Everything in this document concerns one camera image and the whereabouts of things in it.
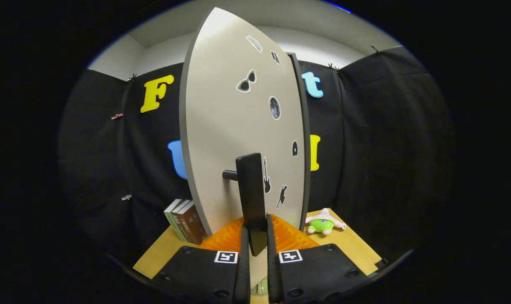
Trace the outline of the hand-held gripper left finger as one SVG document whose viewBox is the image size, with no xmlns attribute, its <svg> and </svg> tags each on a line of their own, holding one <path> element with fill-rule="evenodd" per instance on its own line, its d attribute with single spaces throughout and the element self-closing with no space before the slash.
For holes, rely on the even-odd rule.
<svg viewBox="0 0 511 304">
<path fill-rule="evenodd" d="M 240 217 L 199 247 L 180 247 L 150 283 L 178 304 L 249 304 L 250 256 Z"/>
</svg>

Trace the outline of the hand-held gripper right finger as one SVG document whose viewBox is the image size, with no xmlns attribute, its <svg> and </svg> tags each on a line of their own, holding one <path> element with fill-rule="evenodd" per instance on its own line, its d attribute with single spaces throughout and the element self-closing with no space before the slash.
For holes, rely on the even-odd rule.
<svg viewBox="0 0 511 304">
<path fill-rule="evenodd" d="M 327 304 L 369 281 L 336 244 L 279 252 L 271 215 L 266 221 L 269 303 Z"/>
</svg>

